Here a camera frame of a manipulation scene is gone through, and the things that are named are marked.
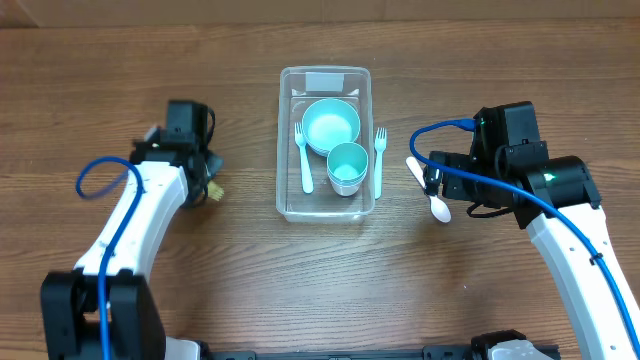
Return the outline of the pink plastic spoon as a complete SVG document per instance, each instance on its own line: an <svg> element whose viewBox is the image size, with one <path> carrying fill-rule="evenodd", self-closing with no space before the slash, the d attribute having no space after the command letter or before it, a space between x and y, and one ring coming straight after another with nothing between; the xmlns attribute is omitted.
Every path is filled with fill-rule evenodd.
<svg viewBox="0 0 640 360"><path fill-rule="evenodd" d="M413 156L409 156L406 158L405 164L416 181L420 184L422 190L425 191L426 183L423 177L423 169L418 160ZM441 223L449 223L451 221L451 213L446 203L436 195L428 195L428 198L430 200L432 215Z"/></svg>

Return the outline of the yellow plastic fork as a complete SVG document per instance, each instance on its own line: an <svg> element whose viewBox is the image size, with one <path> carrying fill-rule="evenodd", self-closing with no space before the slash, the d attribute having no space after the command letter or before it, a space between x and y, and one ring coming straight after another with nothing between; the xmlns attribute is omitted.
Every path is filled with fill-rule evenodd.
<svg viewBox="0 0 640 360"><path fill-rule="evenodd" d="M220 201L224 196L224 189L214 181L210 181L207 184L207 196L214 201Z"/></svg>

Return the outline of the green plastic fork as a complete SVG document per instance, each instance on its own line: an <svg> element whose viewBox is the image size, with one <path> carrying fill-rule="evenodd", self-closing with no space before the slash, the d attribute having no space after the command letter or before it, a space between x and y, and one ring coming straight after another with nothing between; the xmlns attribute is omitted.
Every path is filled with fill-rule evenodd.
<svg viewBox="0 0 640 360"><path fill-rule="evenodd" d="M374 178L375 178L375 199L379 199L382 194L382 182L383 182L383 156L387 147L387 129L378 128L374 141L374 147L376 151Z"/></svg>

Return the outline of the green plastic cup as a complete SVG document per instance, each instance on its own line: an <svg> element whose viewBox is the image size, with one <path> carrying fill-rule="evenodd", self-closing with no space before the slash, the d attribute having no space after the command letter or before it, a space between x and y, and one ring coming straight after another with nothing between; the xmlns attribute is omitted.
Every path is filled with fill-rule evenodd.
<svg viewBox="0 0 640 360"><path fill-rule="evenodd" d="M359 181L366 175L368 165L367 151L363 146L354 142L345 142L335 146L327 156L328 174L336 181Z"/></svg>

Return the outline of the light blue plastic fork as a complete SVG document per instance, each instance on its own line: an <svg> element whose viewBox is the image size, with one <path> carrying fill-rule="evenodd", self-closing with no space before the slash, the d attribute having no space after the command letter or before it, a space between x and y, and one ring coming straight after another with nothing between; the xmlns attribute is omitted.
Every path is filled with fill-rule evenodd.
<svg viewBox="0 0 640 360"><path fill-rule="evenodd" d="M296 145L299 148L299 154L300 154L302 189L306 194L311 194L314 191L314 184L313 184L311 169L308 161L308 154L306 150L307 143L304 138L303 127L300 122L295 123L294 138L295 138Z"/></svg>

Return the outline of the green plastic bowl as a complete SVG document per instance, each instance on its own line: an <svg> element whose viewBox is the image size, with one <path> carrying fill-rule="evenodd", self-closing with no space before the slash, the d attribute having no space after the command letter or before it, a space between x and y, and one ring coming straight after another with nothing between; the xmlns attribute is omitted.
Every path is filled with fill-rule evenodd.
<svg viewBox="0 0 640 360"><path fill-rule="evenodd" d="M303 135L312 150L327 156L337 145L355 142L361 121L357 110L346 101L325 98L311 104L301 120Z"/></svg>

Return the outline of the pink plastic cup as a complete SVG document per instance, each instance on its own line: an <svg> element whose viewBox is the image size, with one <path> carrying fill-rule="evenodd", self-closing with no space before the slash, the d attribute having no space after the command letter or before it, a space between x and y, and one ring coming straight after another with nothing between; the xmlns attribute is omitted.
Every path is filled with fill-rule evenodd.
<svg viewBox="0 0 640 360"><path fill-rule="evenodd" d="M340 196L349 197L354 195L360 188L360 183L355 184L340 184L336 182L331 182L333 190Z"/></svg>

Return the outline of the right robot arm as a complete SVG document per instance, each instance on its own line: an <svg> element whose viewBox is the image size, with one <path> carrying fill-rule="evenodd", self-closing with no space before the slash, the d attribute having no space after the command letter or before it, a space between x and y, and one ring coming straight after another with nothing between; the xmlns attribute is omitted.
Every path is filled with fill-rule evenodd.
<svg viewBox="0 0 640 360"><path fill-rule="evenodd" d="M424 192L469 202L469 216L515 216L549 268L586 359L639 356L639 306L616 258L601 195L576 156L550 158L529 101L484 107L453 126L469 131L468 154L422 155Z"/></svg>

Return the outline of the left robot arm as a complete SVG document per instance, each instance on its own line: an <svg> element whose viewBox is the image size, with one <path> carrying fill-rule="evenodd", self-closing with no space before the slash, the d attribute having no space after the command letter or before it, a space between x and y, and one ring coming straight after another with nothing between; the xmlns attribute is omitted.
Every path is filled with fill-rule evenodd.
<svg viewBox="0 0 640 360"><path fill-rule="evenodd" d="M105 156L95 167L124 166L111 184L121 197L103 230L68 272L51 271L40 289L41 312L51 359L209 359L206 343L165 333L149 287L155 257L169 224L181 208L212 196L212 180L223 164L209 144L214 110L192 100L171 100L165 126L151 128L134 142L129 158Z"/></svg>

